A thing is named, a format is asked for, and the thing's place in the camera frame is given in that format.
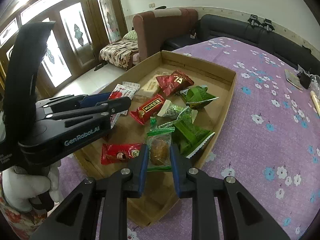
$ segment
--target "bolt head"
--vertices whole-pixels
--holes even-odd
[[[196,175],[199,171],[197,168],[190,168],[188,172],[192,175]]]

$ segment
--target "glass door panel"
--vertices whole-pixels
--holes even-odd
[[[81,67],[95,60],[91,36],[84,19],[81,3],[60,11],[69,43]]]
[[[109,42],[113,43],[121,39],[118,22],[112,5],[112,0],[98,0],[100,13],[103,19]]]
[[[67,64],[61,54],[53,31],[51,31],[47,41],[47,51],[45,52],[42,65],[54,87],[57,87],[71,77],[70,70],[68,69]]]

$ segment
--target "bed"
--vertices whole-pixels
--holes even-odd
[[[228,116],[203,170],[217,178],[235,176],[291,239],[299,239],[320,208],[320,121],[310,91],[300,91],[286,81],[284,70],[294,73],[294,68],[231,38],[215,38],[175,52],[237,72]],[[71,161],[62,163],[68,166]],[[67,180],[61,172],[61,183]],[[191,238],[191,231],[191,199],[180,200],[150,227],[139,228],[128,221],[131,240],[185,240]]]

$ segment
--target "cardboard box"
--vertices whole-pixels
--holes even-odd
[[[128,70],[102,92],[112,91],[118,83],[121,84],[123,81],[136,82],[143,86],[156,71],[163,70],[172,73],[177,69],[187,74],[195,82],[195,85],[208,85],[208,93],[219,97],[200,110],[195,120],[195,125],[216,133],[207,143],[204,151],[200,151],[192,157],[194,166],[201,168],[212,150],[227,116],[235,87],[236,72],[197,58],[162,51]],[[174,104],[185,106],[179,96],[173,95],[168,99],[172,100]],[[129,110],[134,111],[140,105],[140,102],[132,101]],[[157,120],[159,124],[171,121],[171,119],[162,117]],[[101,165],[102,144],[144,143],[148,130],[149,123],[142,126],[129,114],[120,116],[112,133],[109,134],[107,142],[101,138],[77,151],[75,156],[88,176],[95,179],[108,177],[125,167],[125,164]],[[128,218],[140,227],[148,226],[163,217],[177,201],[172,173],[149,172],[143,196],[140,199],[128,199]]]

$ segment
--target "green snack package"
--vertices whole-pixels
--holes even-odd
[[[170,171],[171,133],[175,128],[161,128],[147,133],[149,148],[148,171]]]
[[[207,93],[208,86],[195,86],[180,91],[180,95],[191,109],[201,109],[208,105],[211,101],[219,98]]]
[[[170,117],[176,120],[179,114],[185,109],[185,107],[174,105],[170,100],[166,100],[160,109],[158,116],[160,117]],[[195,121],[198,114],[197,110],[191,111],[192,123]]]
[[[215,132],[193,125],[190,118],[190,108],[186,108],[173,123],[179,132],[175,132],[174,142],[180,147],[182,156],[190,158]]]

